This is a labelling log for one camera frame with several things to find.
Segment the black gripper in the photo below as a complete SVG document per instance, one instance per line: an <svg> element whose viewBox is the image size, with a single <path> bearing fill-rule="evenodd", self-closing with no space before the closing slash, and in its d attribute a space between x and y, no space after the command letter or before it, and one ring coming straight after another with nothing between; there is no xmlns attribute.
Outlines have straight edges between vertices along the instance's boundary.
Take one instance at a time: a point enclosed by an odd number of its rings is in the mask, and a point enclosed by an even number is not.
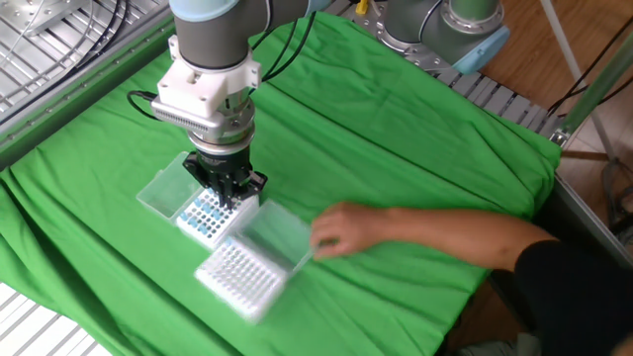
<svg viewBox="0 0 633 356"><path fill-rule="evenodd" d="M259 195L268 181L265 174L252 171L249 147L229 155L192 151L182 165L202 187L216 193L221 207L226 203L228 209ZM222 178L226 178L225 188Z"/></svg>

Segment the person's right hand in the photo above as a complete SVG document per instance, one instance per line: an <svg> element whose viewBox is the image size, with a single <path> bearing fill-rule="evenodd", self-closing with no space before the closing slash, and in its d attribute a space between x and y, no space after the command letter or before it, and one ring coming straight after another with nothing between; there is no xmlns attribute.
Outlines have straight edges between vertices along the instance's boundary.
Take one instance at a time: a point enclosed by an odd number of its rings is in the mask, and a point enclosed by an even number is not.
<svg viewBox="0 0 633 356"><path fill-rule="evenodd" d="M407 221L395 210L339 203L313 220L310 244L315 258L337 257L407 235L406 229Z"/></svg>

